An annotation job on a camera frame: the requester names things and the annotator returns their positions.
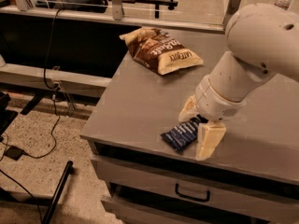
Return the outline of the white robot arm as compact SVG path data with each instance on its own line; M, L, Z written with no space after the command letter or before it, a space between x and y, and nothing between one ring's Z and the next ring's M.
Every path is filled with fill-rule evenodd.
M246 105L247 96L281 74L299 81L299 16L272 4L251 4L228 21L228 50L203 77L178 120L199 115L195 158L211 157L226 133L224 122Z

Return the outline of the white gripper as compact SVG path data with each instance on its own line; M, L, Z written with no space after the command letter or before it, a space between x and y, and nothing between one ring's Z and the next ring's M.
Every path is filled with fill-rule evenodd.
M232 119L246 101L231 102L218 95L209 82L209 75L203 77L178 115L179 122L189 121L200 114L208 120ZM204 161L211 157L226 133L226 126L220 121L201 123L198 127L195 158Z

